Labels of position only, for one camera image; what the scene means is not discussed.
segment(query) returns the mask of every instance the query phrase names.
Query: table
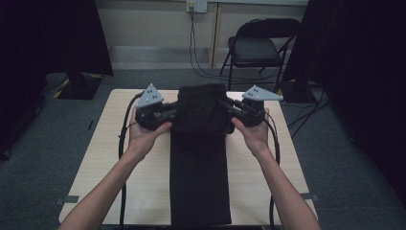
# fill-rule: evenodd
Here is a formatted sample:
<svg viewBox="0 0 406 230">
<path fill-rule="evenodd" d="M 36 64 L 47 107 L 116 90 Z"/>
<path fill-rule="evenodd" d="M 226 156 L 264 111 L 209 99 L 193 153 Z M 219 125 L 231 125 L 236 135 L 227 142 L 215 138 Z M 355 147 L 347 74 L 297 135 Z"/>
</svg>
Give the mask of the table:
<svg viewBox="0 0 406 230">
<path fill-rule="evenodd" d="M 115 89 L 110 93 L 69 196 L 79 196 L 79 200 L 84 198 L 118 161 L 118 135 L 125 111 L 134 95 L 140 92 L 142 89 Z M 177 90 L 159 92 L 165 102 L 177 101 Z M 241 99 L 242 93 L 228 92 L 227 95 Z M 265 106 L 277 126 L 281 167 L 299 193 L 308 193 L 280 104 L 265 102 Z M 170 225 L 169 140 L 169 133 L 160 136 L 151 152 L 128 178 L 124 224 Z M 272 135 L 269 135 L 269 146 L 273 147 Z M 268 225 L 270 192 L 257 159 L 246 147 L 238 130 L 226 137 L 226 150 L 232 225 Z M 306 202 L 316 214 L 312 200 Z M 63 221 L 75 205 L 65 203 L 59 220 Z M 118 195 L 103 224 L 118 224 L 120 207 L 121 195 Z M 274 220 L 275 224 L 281 224 L 276 208 Z"/>
</svg>

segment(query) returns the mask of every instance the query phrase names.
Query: white wall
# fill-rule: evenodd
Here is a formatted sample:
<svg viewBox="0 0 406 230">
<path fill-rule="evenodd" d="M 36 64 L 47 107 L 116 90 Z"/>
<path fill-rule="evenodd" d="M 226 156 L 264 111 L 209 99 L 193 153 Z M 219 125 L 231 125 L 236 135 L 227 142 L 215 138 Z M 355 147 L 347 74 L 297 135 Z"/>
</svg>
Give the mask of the white wall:
<svg viewBox="0 0 406 230">
<path fill-rule="evenodd" d="M 245 1 L 250 4 L 228 3 L 244 2 L 241 0 L 220 2 L 210 1 L 207 13 L 194 14 L 196 46 L 207 48 L 209 57 L 213 58 L 209 62 L 214 63 L 222 61 L 223 56 L 217 53 L 227 48 L 228 37 L 235 35 L 242 24 L 264 17 L 289 17 L 301 21 L 306 1 L 257 0 L 257 4 L 251 4 L 252 1 Z M 97 0 L 96 3 L 108 46 L 183 49 L 190 46 L 192 23 L 190 14 L 186 12 L 185 1 Z"/>
</svg>

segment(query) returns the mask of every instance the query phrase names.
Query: black curtain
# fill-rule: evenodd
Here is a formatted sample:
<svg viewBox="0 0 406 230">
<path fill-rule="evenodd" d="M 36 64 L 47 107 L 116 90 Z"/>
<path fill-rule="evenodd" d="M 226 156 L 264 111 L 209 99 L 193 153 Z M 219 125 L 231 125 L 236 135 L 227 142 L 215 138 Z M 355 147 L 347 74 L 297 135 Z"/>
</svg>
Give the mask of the black curtain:
<svg viewBox="0 0 406 230">
<path fill-rule="evenodd" d="M 113 76 L 94 0 L 0 1 L 1 151 L 45 77 L 69 69 Z"/>
<path fill-rule="evenodd" d="M 323 83 L 406 205 L 406 3 L 309 0 L 283 76 Z"/>
</svg>

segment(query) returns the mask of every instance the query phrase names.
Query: controller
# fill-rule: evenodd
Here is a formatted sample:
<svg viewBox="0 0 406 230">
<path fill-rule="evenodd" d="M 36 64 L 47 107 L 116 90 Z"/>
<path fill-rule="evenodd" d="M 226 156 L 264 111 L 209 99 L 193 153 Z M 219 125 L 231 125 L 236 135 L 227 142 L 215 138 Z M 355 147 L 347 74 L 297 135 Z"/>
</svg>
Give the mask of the controller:
<svg viewBox="0 0 406 230">
<path fill-rule="evenodd" d="M 282 96 L 255 85 L 243 93 L 242 98 L 242 101 L 230 98 L 218 100 L 218 104 L 226 108 L 230 119 L 237 117 L 246 127 L 255 127 L 263 121 L 265 114 L 263 101 L 283 100 Z M 153 84 L 150 84 L 135 104 L 137 108 L 135 120 L 141 127 L 156 130 L 161 124 L 175 120 L 179 115 L 177 102 L 163 103 L 163 101 L 164 97 Z"/>
<path fill-rule="evenodd" d="M 283 96 L 254 85 L 242 94 L 242 101 L 228 98 L 219 104 L 227 108 L 231 117 L 237 117 L 246 127 L 256 127 L 265 117 L 264 101 L 282 101 Z"/>
</svg>

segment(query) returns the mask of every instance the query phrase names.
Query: black folding chair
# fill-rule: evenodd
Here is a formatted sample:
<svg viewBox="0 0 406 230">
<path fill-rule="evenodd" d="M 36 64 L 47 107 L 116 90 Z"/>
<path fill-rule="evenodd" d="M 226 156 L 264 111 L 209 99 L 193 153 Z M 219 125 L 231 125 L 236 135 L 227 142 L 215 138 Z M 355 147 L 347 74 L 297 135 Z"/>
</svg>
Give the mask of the black folding chair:
<svg viewBox="0 0 406 230">
<path fill-rule="evenodd" d="M 274 87 L 274 92 L 277 92 L 286 51 L 299 27 L 300 22 L 291 18 L 255 19 L 242 25 L 237 34 L 228 39 L 229 53 L 220 70 L 221 75 L 224 67 L 230 66 L 228 90 L 231 90 L 233 66 L 262 67 L 259 73 L 266 67 L 278 67 Z M 272 38 L 286 38 L 286 41 L 277 49 Z"/>
</svg>

